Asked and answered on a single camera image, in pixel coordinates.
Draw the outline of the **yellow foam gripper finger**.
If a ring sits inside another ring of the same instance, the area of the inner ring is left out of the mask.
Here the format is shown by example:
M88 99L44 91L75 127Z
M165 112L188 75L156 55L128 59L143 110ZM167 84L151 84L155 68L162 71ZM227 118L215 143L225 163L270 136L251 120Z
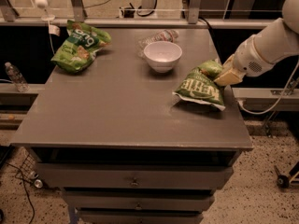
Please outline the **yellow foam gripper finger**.
M217 77L214 82L219 86L228 86L238 84L243 81L243 77L245 76L245 72L241 72L237 69L231 68Z
M234 61L234 54L232 54L223 64L223 69L228 70L232 67Z

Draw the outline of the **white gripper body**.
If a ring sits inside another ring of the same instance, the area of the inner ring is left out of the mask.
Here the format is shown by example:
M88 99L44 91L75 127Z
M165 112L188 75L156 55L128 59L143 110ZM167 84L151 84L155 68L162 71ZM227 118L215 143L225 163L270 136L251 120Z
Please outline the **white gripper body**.
M274 67L258 53L254 38L255 35L250 36L239 45L234 53L233 68L247 77L258 77Z

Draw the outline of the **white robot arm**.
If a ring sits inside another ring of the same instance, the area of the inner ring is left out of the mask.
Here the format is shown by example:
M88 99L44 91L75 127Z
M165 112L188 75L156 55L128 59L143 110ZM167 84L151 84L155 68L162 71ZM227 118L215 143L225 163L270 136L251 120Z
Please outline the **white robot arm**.
M219 86L258 77L280 61L299 54L299 0L285 0L282 17L242 42L214 79Z

